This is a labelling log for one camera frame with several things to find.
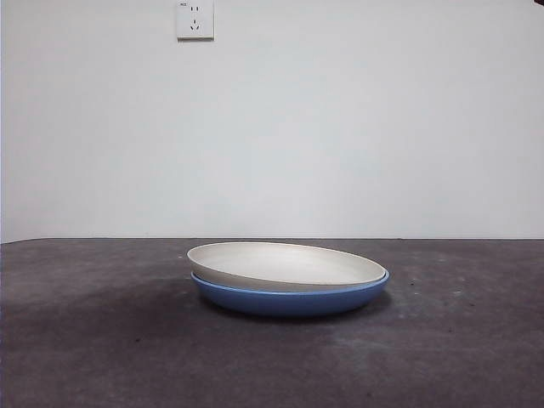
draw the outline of white wall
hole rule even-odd
[[[532,0],[3,0],[3,241],[544,237]]]

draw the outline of dark gray countertop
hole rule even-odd
[[[544,406],[544,241],[273,240],[391,273],[304,320],[200,299],[185,254],[217,241],[2,245],[2,407]]]

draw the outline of outlet faceplate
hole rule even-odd
[[[213,38],[213,0],[180,0],[176,24],[178,40]]]

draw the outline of plate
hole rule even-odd
[[[352,253],[276,242],[208,244],[187,257],[204,281],[259,291],[345,289],[385,276],[383,266]]]
[[[266,292],[221,286],[191,274],[201,295],[227,309],[251,315],[309,317],[345,312],[370,302],[382,292],[389,279],[350,288],[319,292]]]

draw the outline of blue plate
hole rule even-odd
[[[252,315],[317,316],[356,309],[380,294],[389,272],[375,282],[321,292],[265,292],[216,285],[191,274],[204,298],[227,309]]]

